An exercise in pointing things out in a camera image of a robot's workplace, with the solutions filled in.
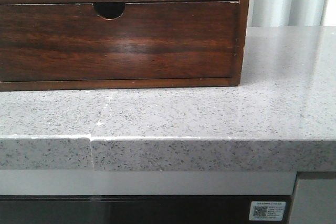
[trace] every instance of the gray speckled countertop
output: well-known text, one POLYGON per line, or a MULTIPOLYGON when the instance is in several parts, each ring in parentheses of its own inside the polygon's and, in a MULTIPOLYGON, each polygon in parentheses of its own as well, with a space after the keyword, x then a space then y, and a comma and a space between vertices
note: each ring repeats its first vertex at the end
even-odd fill
POLYGON ((336 171, 336 27, 245 52, 239 87, 1 92, 0 168, 336 171))

